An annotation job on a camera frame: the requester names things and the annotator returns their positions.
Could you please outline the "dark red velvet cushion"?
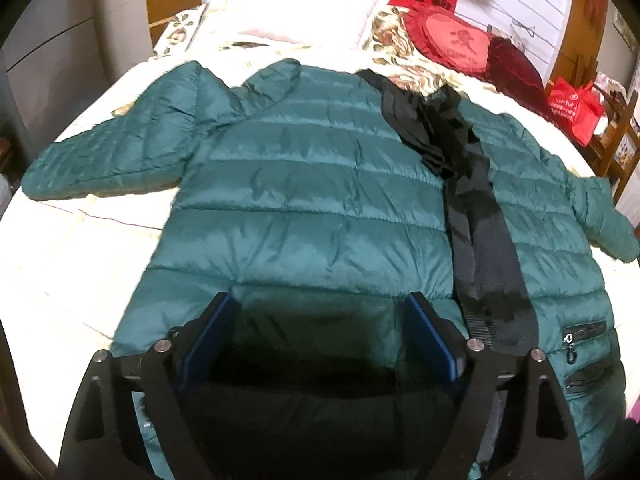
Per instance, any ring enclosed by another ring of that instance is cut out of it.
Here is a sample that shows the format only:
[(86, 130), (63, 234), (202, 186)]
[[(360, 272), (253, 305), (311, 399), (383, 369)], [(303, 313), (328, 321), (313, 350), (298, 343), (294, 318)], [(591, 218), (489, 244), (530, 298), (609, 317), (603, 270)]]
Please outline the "dark red velvet cushion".
[(540, 117), (552, 116), (541, 76), (510, 40), (492, 36), (488, 47), (487, 80), (526, 110)]

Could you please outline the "red shopping bag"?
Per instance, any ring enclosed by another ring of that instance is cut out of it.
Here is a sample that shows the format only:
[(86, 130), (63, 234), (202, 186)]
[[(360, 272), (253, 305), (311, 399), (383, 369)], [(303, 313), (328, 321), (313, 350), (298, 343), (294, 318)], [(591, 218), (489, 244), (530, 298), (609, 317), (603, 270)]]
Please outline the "red shopping bag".
[(583, 148), (589, 144), (600, 119), (605, 116), (604, 106), (593, 90), (592, 81), (574, 88), (558, 77), (548, 95), (548, 105), (560, 129)]

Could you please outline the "grey refrigerator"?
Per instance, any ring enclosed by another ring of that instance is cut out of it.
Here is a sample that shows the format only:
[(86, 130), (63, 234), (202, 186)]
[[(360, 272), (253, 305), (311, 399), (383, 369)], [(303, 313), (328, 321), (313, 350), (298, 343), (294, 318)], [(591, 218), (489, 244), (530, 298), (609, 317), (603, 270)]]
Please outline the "grey refrigerator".
[(30, 0), (1, 46), (1, 133), (31, 162), (151, 52), (145, 0)]

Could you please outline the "teal puffer jacket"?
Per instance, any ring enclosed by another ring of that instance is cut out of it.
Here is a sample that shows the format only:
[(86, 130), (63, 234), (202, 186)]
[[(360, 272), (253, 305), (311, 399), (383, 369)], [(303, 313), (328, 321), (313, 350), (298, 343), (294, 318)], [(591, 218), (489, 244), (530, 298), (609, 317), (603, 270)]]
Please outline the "teal puffer jacket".
[(376, 73), (283, 60), (231, 88), (195, 62), (125, 115), (51, 144), (32, 200), (177, 192), (112, 343), (148, 348), (217, 292), (242, 304), (239, 344), (341, 356), (403, 372), (397, 303), (422, 292), (462, 325), (442, 151), (401, 141), (400, 111), (431, 139), (465, 132), (480, 155), (528, 296), (533, 342), (565, 388), (587, 474), (620, 434), (625, 376), (595, 249), (639, 245), (608, 184), (577, 177), (513, 117), (451, 88), (419, 96)]

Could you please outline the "white square pillow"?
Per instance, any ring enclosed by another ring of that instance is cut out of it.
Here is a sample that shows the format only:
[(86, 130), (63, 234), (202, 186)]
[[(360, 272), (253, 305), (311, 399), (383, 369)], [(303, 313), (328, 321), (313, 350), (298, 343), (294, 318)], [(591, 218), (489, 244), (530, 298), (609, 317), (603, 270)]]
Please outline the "white square pillow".
[(390, 0), (214, 0), (196, 43), (267, 40), (304, 47), (356, 48)]

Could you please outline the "wooden chair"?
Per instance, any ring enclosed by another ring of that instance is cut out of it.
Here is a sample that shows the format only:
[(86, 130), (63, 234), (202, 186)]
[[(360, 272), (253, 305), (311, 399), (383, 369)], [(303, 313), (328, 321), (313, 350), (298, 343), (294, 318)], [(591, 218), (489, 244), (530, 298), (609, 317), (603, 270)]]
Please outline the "wooden chair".
[(592, 84), (591, 92), (602, 100), (606, 120), (600, 134), (593, 133), (589, 144), (578, 151), (593, 173), (612, 186), (613, 202), (617, 204), (639, 162), (639, 89), (633, 88), (627, 96), (619, 84), (611, 86), (612, 79), (604, 77), (597, 83), (600, 73), (598, 62), (592, 56), (577, 58), (575, 84)]

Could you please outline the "red heart-shaped cushion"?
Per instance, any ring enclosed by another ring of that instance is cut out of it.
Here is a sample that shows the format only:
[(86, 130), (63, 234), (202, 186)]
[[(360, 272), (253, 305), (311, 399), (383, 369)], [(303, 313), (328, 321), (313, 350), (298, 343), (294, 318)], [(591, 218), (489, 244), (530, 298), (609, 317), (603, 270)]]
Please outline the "red heart-shaped cushion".
[(468, 76), (486, 74), (490, 36), (437, 6), (410, 9), (405, 26), (424, 58)]

